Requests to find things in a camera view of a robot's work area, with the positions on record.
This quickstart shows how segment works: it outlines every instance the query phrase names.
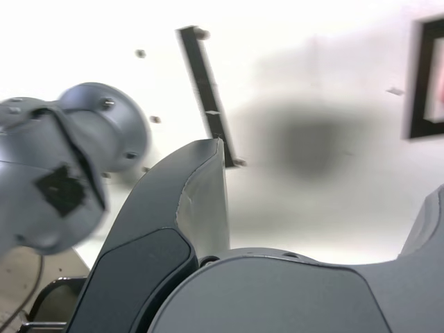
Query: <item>floor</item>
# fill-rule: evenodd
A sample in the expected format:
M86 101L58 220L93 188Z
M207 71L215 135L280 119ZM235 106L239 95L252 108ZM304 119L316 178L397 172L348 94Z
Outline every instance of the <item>floor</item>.
M32 288L38 269L38 256L27 248L17 248L0 261L0 323L7 319L9 314L26 297ZM88 268L73 250L45 257L42 281L38 287L40 291L51 281L61 277L85 276ZM35 297L27 304L29 311ZM20 326L18 319L6 330L6 333L15 332Z

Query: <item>gray robot arm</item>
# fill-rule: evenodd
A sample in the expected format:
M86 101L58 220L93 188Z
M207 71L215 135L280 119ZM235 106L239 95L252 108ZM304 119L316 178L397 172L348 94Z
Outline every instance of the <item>gray robot arm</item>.
M427 198L391 262L339 266L284 250L224 250L221 142L194 142L133 189L66 332L442 332L443 195Z
M106 209L101 172L133 167L147 142L135 103L99 83L55 102L0 103L0 257L14 246L58 253L84 239Z

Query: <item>picture frame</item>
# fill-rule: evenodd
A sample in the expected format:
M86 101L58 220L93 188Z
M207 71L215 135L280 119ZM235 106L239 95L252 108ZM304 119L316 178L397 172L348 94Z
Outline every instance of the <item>picture frame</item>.
M410 139L444 134L444 17L421 22L419 37Z

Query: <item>black frame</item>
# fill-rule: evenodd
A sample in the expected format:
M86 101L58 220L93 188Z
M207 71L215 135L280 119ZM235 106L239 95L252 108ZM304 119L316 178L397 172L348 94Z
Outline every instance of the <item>black frame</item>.
M434 123L424 119L429 78L434 57L435 40L444 37L444 18L422 22L420 25L420 53L416 72L416 86L411 111L409 138L444 134L444 122Z
M205 34L205 32L197 26L181 28L178 32L188 60L188 65L193 74L194 83L199 93L202 112L207 120L207 127L213 139L221 138L223 140L225 167L235 167L232 144L225 124L225 115L220 103L216 101L216 97L214 96L215 88L210 80L201 45L199 45L200 43L198 41L202 39L198 34L202 35Z
M37 313L40 310L40 307L42 306L44 300L46 300L46 297L48 297L49 294L56 290L58 287L68 286L74 293L80 295L86 279L86 277L61 277L49 283L39 292L33 306L31 307L31 310L29 311L29 314L26 316L27 320L31 322L35 321L35 317L37 316ZM17 333L27 333L29 332L29 330L32 330L32 328L22 325Z

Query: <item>cable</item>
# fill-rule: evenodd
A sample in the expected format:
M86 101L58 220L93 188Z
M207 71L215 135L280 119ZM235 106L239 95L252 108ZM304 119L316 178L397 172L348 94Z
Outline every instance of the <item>cable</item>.
M40 281L42 280L43 275L43 268L44 268L44 257L40 255L40 261L39 261L39 270L37 272L37 277L35 279L35 283L27 297L24 299L24 301L21 303L21 305L16 308L16 310L9 316L9 318L3 323L3 325L0 327L0 333L2 333L8 326L12 323L12 321L17 317L19 312L25 307L25 305L29 302L29 300L33 297L35 291L39 287Z

